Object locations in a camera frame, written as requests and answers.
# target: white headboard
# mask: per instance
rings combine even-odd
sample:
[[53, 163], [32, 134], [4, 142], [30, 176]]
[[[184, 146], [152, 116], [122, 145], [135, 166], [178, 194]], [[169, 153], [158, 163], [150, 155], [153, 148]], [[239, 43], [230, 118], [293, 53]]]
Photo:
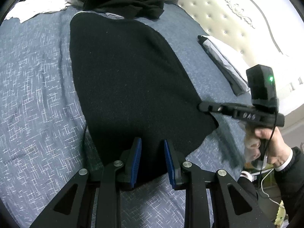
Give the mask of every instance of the white headboard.
[[[299, 71], [290, 71], [304, 67], [304, 23], [289, 0], [179, 0], [178, 5], [206, 33], [238, 51], [250, 67], [272, 67], [279, 99], [291, 92], [294, 96], [298, 86], [304, 96], [304, 71], [302, 78]], [[303, 103], [304, 98], [292, 110]]]

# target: black handle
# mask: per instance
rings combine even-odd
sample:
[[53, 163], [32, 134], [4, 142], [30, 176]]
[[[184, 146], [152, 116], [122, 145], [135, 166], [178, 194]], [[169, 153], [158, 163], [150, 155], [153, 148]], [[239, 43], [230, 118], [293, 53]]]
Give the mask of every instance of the black handle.
[[254, 161], [251, 162], [252, 166], [256, 168], [257, 170], [262, 170], [267, 165], [267, 159], [268, 159], [268, 149], [266, 149], [268, 140], [261, 139], [261, 145], [259, 147], [259, 150], [261, 152], [261, 155]]

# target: blue gripper pad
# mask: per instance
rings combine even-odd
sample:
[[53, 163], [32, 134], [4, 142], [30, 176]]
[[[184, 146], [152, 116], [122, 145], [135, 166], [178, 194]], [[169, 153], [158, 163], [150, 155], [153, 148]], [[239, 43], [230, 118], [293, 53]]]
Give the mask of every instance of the blue gripper pad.
[[175, 182], [175, 174], [174, 174], [174, 172], [175, 172], [174, 165], [173, 165], [173, 161], [172, 161], [172, 157], [171, 157], [171, 153], [170, 153], [170, 149], [169, 149], [167, 140], [165, 140], [164, 143], [165, 143], [165, 145], [164, 145], [165, 159], [166, 159], [169, 181], [170, 181], [172, 188], [175, 188], [176, 182]]
[[137, 173], [139, 169], [139, 162], [140, 162], [140, 156], [141, 156], [141, 138], [136, 137], [134, 139], [130, 155], [133, 155], [132, 159], [132, 166], [131, 166], [131, 179], [130, 179], [130, 185], [131, 188], [134, 188], [134, 185], [136, 183], [137, 179]]

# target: gray bedspread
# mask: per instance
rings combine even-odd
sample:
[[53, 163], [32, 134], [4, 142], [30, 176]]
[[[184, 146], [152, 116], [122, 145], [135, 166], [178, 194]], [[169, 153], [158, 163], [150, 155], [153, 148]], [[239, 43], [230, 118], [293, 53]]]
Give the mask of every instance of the gray bedspread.
[[[164, 36], [200, 97], [250, 104], [249, 94], [233, 94], [198, 44], [197, 35], [206, 35], [199, 24], [175, 5], [164, 9], [157, 21], [138, 20]], [[102, 167], [72, 79], [69, 22], [77, 12], [71, 6], [22, 24], [12, 18], [0, 27], [0, 197], [21, 228], [79, 169]], [[244, 134], [233, 119], [214, 116], [219, 128], [187, 159], [238, 179]], [[183, 227], [184, 204], [185, 192], [173, 191], [167, 175], [161, 176], [121, 194], [123, 227]]]

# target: black sleeve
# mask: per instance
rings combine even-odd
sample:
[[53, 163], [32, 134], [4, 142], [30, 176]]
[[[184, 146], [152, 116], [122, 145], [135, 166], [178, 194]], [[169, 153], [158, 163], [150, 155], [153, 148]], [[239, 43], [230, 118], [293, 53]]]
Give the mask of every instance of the black sleeve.
[[246, 191], [246, 193], [254, 200], [256, 204], [258, 204], [259, 195], [253, 185], [247, 178], [240, 176], [238, 179], [238, 184]]
[[290, 163], [282, 171], [275, 172], [275, 180], [281, 191], [289, 222], [304, 202], [304, 154], [297, 147], [292, 150], [293, 156]]

